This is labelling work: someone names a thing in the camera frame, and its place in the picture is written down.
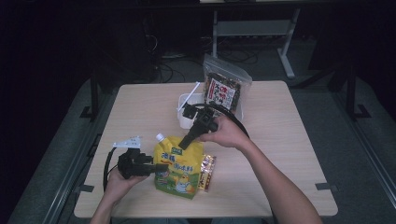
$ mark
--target white container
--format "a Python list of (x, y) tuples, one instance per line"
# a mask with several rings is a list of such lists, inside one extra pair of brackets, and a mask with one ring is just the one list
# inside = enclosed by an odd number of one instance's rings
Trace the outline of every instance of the white container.
[[(181, 104), (183, 104), (186, 101), (188, 96), (189, 96), (189, 93), (184, 93), (178, 97), (177, 108), (180, 108)], [(187, 104), (189, 104), (189, 105), (203, 104), (203, 103), (204, 103), (204, 94), (203, 93), (193, 93), (191, 95), (190, 99), (187, 101)], [(184, 108), (181, 108), (177, 112), (178, 122), (182, 129), (190, 129), (192, 127), (192, 124), (194, 123), (194, 119), (184, 118), (183, 111), (184, 111)]]

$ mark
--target person's left hand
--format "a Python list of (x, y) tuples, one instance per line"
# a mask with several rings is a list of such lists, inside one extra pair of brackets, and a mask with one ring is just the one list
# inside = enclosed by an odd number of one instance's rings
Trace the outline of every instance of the person's left hand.
[(103, 199), (113, 206), (121, 200), (128, 191), (137, 183), (146, 179), (147, 176), (133, 175), (129, 179), (125, 179), (118, 168), (110, 172), (110, 177), (107, 182), (107, 187)]

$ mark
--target resealable bag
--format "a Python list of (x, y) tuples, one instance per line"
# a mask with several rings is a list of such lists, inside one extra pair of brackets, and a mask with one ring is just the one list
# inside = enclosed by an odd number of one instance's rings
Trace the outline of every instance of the resealable bag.
[(252, 84), (251, 76), (242, 68), (208, 54), (204, 59), (206, 104), (223, 105), (239, 121), (243, 119), (243, 103)]
[(192, 199), (199, 188), (204, 145), (192, 141), (183, 150), (178, 146), (181, 137), (163, 137), (160, 133), (157, 135), (157, 140), (159, 143), (154, 147), (154, 164), (168, 164), (168, 170), (155, 174), (155, 188)]

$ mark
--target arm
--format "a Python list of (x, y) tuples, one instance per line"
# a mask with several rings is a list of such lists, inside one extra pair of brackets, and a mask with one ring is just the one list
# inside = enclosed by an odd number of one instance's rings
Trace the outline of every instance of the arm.
[(147, 176), (131, 176), (129, 179), (124, 179), (119, 169), (113, 169), (110, 172), (105, 194), (93, 214), (91, 223), (110, 223), (111, 212), (117, 202), (119, 202), (135, 184), (146, 178)]
[(235, 147), (249, 161), (279, 223), (321, 223), (313, 204), (262, 151), (228, 118), (218, 117), (218, 130), (200, 136), (201, 141)]

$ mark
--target yellow pouch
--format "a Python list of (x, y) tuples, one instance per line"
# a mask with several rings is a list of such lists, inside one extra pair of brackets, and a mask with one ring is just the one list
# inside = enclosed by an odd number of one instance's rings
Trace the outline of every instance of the yellow pouch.
[(199, 188), (204, 145), (193, 141), (185, 150), (178, 144), (181, 137), (157, 135), (154, 164), (168, 164), (166, 172), (156, 173), (155, 188), (166, 193), (192, 199)]

